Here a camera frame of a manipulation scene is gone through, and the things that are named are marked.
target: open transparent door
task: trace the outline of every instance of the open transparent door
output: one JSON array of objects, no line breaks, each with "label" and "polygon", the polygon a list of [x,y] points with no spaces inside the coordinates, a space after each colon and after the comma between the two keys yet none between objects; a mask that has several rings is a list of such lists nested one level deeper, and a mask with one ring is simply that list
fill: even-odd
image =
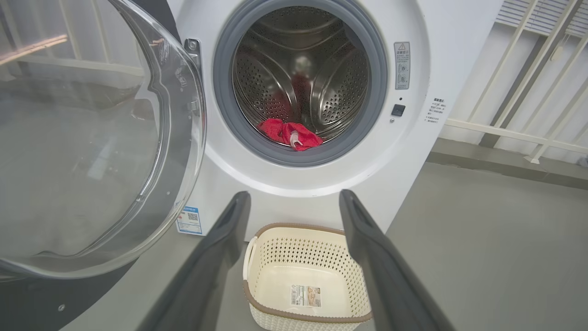
[{"label": "open transparent door", "polygon": [[0,274],[116,269],[193,189],[199,70],[131,1],[10,0],[1,14]]}]

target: empty basket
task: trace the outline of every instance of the empty basket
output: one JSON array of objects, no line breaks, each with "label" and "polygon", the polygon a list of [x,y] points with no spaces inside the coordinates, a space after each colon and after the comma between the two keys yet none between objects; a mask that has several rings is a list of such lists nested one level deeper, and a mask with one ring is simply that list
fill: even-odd
[{"label": "empty basket", "polygon": [[270,224],[249,242],[243,289],[255,322],[272,331],[353,330],[372,318],[361,267],[343,231]]}]

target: basket handle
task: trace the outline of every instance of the basket handle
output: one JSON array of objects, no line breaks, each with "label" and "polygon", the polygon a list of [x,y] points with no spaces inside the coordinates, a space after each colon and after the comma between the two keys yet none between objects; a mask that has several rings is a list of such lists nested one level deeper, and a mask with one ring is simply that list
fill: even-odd
[{"label": "basket handle", "polygon": [[257,243],[257,237],[253,237],[249,244],[247,245],[247,249],[245,250],[245,259],[243,260],[243,280],[247,280],[249,276],[249,269],[251,269],[251,252],[255,248],[255,244]]}]

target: red cloth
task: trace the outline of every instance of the red cloth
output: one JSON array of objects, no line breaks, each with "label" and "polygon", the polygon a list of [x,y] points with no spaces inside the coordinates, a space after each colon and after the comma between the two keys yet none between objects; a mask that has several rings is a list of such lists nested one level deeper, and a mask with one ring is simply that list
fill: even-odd
[{"label": "red cloth", "polygon": [[323,140],[318,135],[312,133],[304,125],[290,122],[283,123],[279,118],[269,118],[261,122],[258,129],[263,131],[271,140],[286,145],[290,145],[290,137],[293,131],[297,131],[300,143],[294,143],[294,146],[292,146],[296,151],[304,151],[323,143]]}]

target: gray warning sticker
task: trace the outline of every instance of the gray warning sticker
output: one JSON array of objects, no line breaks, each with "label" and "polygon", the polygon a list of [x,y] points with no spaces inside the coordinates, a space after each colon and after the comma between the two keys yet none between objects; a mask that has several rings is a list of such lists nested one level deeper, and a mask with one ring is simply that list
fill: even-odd
[{"label": "gray warning sticker", "polygon": [[407,90],[410,82],[410,43],[395,42],[396,89]]}]

